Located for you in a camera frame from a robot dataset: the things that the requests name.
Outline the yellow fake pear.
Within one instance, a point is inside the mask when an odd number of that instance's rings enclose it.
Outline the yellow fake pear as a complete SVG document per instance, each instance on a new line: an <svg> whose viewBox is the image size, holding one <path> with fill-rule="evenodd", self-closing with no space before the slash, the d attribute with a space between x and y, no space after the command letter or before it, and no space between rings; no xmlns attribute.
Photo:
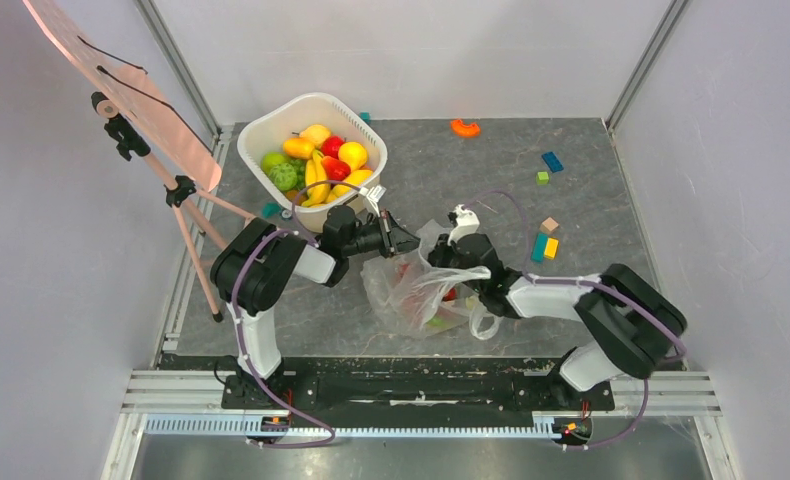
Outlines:
<svg viewBox="0 0 790 480"><path fill-rule="evenodd" d="M348 165L351 171L356 171L365 166L369 154L361 143L351 141L345 142L339 147L337 158Z"/></svg>

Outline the clear plastic bag of fruits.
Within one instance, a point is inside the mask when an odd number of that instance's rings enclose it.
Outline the clear plastic bag of fruits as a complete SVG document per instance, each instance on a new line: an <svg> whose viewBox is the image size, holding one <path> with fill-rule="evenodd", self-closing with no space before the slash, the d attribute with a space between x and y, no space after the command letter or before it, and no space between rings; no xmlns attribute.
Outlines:
<svg viewBox="0 0 790 480"><path fill-rule="evenodd" d="M487 280L490 271L437 268L427 260L439 236L448 232L430 220L418 230L418 249L365 261L361 278L369 304L384 326L397 334L422 339L466 324L474 338L488 340L496 335L502 319L491 314L465 283ZM442 297L452 288L457 299L443 303Z"/></svg>

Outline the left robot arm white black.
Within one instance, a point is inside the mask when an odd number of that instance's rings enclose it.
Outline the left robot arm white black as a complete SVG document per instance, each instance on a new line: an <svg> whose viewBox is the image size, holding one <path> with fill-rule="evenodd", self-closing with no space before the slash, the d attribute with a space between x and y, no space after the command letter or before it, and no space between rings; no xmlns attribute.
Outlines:
<svg viewBox="0 0 790 480"><path fill-rule="evenodd" d="M419 238L386 210L361 220L348 206L333 207L312 244L263 219L248 224L218 255L209 280L231 313L239 369L250 377L249 397L266 408L284 397L285 381L275 374L282 364L275 305L293 277L332 287L345 276L355 255L374 252L391 258L419 244Z"/></svg>

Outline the red fake strawberry bunch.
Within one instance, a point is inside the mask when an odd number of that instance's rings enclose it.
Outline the red fake strawberry bunch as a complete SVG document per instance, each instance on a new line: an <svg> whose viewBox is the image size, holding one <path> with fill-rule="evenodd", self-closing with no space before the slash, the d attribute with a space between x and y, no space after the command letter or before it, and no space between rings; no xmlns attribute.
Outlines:
<svg viewBox="0 0 790 480"><path fill-rule="evenodd" d="M457 299L457 290L455 288L450 289L443 297L442 302L454 302Z"/></svg>

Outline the red fake pepper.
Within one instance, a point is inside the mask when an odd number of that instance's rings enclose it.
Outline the red fake pepper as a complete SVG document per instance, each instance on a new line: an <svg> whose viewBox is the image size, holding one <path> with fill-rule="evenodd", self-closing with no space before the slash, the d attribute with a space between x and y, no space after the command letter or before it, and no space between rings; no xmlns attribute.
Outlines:
<svg viewBox="0 0 790 480"><path fill-rule="evenodd" d="M352 173L347 163L329 155L321 159L321 165L329 180L344 181Z"/></svg>

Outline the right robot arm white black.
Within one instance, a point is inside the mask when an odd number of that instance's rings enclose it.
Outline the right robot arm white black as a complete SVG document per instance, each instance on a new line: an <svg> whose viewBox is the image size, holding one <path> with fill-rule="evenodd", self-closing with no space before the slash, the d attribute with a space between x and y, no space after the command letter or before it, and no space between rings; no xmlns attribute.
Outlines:
<svg viewBox="0 0 790 480"><path fill-rule="evenodd" d="M466 281L483 309L497 317L551 317L585 326L590 343L567 352L548 382L551 400L573 408L597 384L621 374L644 380L661 364L686 353L685 316L625 264L579 277L545 277L507 267L489 237L469 234L457 241L442 235L428 255L434 267L478 268Z"/></svg>

